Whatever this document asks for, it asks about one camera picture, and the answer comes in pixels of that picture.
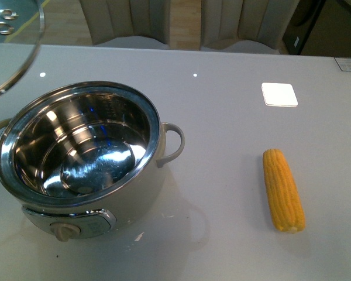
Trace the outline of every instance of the white square tile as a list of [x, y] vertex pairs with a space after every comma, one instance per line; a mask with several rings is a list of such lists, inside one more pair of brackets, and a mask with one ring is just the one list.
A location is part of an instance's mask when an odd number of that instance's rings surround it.
[[298, 105], [291, 84], [263, 83], [261, 89], [265, 104], [270, 107], [296, 107]]

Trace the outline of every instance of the chair back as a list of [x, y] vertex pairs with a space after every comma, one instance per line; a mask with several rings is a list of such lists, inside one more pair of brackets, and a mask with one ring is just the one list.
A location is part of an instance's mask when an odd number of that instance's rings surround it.
[[92, 44], [144, 36], [169, 43], [170, 0], [80, 0]]
[[299, 0], [202, 0], [201, 45], [252, 40], [278, 49]]

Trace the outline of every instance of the white countertop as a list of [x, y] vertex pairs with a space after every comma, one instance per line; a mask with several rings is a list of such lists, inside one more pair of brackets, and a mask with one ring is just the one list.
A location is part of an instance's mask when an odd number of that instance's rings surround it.
[[[333, 58], [42, 46], [0, 120], [90, 80], [144, 93], [185, 149], [140, 221], [91, 239], [59, 242], [0, 184], [0, 280], [351, 280], [351, 72]], [[266, 106], [263, 82], [291, 84], [298, 106]], [[298, 185], [307, 227], [295, 235], [271, 223], [268, 148]]]

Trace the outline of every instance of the glass lid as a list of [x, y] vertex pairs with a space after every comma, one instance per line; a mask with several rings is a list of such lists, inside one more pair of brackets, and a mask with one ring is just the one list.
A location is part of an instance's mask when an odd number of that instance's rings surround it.
[[44, 32], [42, 2], [0, 0], [0, 95], [24, 75], [36, 56]]

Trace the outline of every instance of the wooden floor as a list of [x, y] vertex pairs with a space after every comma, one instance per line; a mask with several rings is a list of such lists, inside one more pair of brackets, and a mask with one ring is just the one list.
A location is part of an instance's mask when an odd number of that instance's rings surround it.
[[[200, 0], [171, 0], [171, 49], [199, 49], [200, 13]], [[44, 16], [43, 44], [92, 45], [78, 0], [49, 0], [44, 6]]]

